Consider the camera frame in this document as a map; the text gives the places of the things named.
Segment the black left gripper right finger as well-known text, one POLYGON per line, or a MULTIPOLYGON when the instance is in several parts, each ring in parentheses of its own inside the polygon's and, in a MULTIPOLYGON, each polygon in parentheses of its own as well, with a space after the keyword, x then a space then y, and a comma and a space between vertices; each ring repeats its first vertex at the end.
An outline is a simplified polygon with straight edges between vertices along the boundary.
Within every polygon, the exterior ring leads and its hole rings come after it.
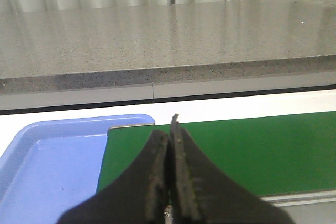
POLYGON ((169 166, 176 223, 293 223, 279 207, 230 179, 200 150, 174 115, 169 166))

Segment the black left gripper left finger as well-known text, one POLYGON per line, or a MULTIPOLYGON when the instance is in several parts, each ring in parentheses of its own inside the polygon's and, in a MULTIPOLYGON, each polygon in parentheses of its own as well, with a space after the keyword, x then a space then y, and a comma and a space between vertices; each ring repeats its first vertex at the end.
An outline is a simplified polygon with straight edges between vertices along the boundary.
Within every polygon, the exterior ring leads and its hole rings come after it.
POLYGON ((153 130, 144 148, 105 189, 69 209, 58 223, 164 223, 168 135, 153 130))

